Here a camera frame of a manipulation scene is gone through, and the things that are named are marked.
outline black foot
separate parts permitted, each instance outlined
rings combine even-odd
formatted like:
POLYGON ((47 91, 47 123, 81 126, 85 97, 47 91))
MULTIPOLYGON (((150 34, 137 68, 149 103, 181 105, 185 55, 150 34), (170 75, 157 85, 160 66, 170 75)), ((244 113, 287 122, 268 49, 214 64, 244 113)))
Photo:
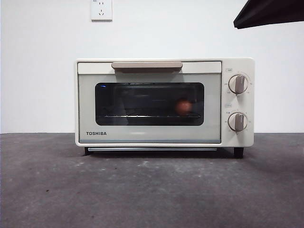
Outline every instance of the black foot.
POLYGON ((85 156, 91 155, 93 153, 94 153, 93 151, 89 151, 88 147, 85 147, 85 156))
POLYGON ((234 158, 243 158, 244 147, 235 147, 233 157, 234 158))

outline electrical outlet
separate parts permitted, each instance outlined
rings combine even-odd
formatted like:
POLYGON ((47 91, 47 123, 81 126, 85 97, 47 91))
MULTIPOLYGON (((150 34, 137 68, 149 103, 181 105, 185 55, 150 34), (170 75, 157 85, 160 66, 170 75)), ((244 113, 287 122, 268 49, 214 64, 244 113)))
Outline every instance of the electrical outlet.
POLYGON ((112 0, 91 1, 91 20, 112 20, 112 0))

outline beige handle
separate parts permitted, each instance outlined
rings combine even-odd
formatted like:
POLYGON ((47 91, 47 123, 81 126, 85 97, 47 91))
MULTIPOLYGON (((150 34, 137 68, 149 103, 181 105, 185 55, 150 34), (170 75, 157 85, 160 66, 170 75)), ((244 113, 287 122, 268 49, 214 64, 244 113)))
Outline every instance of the beige handle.
POLYGON ((182 62, 114 62, 112 68, 126 73, 180 71, 182 62))

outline oven window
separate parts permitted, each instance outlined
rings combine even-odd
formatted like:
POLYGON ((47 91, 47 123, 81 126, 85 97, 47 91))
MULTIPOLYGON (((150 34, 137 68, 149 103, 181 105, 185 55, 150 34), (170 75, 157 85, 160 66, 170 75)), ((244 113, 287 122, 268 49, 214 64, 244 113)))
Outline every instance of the oven window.
POLYGON ((98 125, 199 126, 204 122, 202 83, 98 83, 98 125))

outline timer knob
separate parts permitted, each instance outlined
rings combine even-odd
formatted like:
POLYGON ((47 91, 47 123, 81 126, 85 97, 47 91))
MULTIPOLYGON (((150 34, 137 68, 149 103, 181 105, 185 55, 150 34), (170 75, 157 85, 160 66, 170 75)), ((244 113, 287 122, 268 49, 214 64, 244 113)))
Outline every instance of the timer knob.
POLYGON ((241 94, 246 91, 248 81, 244 75, 234 75, 228 83, 229 89, 235 94, 241 94))
POLYGON ((233 113, 228 119, 229 127, 236 132, 241 132, 247 127, 247 118, 242 113, 233 113))

